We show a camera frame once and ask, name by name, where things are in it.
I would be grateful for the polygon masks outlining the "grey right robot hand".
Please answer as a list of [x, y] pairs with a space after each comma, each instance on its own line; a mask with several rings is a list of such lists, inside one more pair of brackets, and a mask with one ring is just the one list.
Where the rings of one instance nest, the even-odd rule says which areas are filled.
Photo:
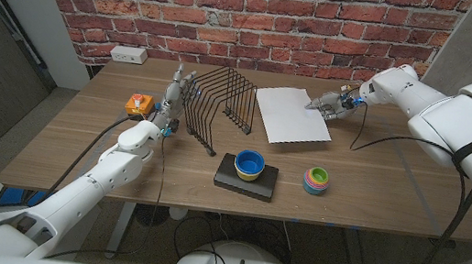
[[328, 121], [352, 115], [363, 102], [359, 96], [354, 98], [351, 93], [329, 92], [313, 99], [304, 107], [307, 110], [318, 110], [323, 120]]

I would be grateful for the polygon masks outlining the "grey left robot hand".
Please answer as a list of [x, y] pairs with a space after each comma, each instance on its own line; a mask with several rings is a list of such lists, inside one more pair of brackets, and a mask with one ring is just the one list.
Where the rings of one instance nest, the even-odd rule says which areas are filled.
[[183, 69], [184, 64], [181, 63], [174, 72], [173, 80], [166, 87], [163, 99], [160, 102], [160, 108], [151, 120], [154, 125], [160, 128], [164, 136], [167, 136], [170, 132], [176, 132], [177, 124], [174, 124], [174, 121], [177, 121], [183, 112], [196, 75], [195, 71], [184, 75]]

